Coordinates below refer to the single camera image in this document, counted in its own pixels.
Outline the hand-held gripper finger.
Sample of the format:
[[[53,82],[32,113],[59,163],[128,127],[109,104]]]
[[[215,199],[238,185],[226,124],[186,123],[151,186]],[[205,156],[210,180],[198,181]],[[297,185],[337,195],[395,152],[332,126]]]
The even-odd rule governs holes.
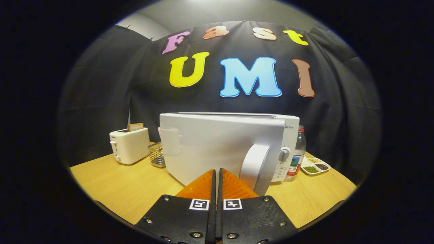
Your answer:
[[[219,170],[216,238],[222,244],[276,244],[299,229],[272,196],[257,196],[228,170]]]
[[[216,243],[216,171],[200,179],[205,198],[161,195],[135,227],[164,244]]]

